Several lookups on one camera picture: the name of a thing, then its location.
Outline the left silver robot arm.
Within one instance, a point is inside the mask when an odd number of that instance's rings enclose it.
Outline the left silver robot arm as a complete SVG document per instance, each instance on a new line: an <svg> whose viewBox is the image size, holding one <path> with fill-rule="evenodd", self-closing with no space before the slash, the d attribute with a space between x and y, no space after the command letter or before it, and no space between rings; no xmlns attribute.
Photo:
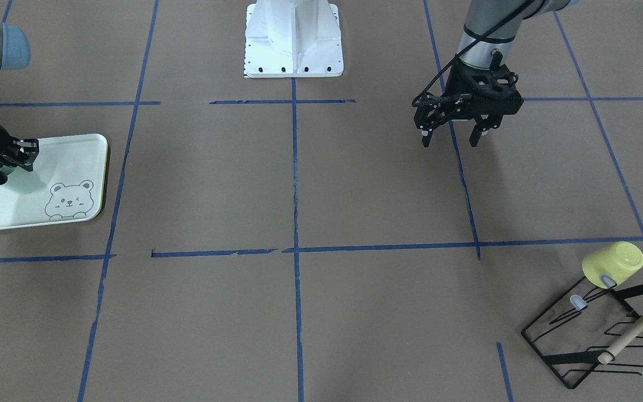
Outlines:
<svg viewBox="0 0 643 402"><path fill-rule="evenodd" d="M469 143L478 145L505 116L525 101L516 89L518 76L506 64L521 23L559 11L572 1L473 1L469 6L457 53L444 67L449 72L442 95L424 88L412 100L414 124L429 147L432 135L451 121L474 121Z"/></svg>

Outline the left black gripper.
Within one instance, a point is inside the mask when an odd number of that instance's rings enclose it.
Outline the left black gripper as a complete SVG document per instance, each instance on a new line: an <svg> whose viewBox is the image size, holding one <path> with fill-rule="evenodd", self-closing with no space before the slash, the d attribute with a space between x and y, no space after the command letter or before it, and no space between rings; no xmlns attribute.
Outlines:
<svg viewBox="0 0 643 402"><path fill-rule="evenodd" d="M481 69L454 57L447 66L450 71L442 95L427 91L414 101L414 124L421 130L422 145L430 145L434 130L450 121L474 120L469 137L477 147L483 135L500 127L502 118L520 111L525 101L516 89L518 76L501 56L491 56L490 66Z"/></svg>

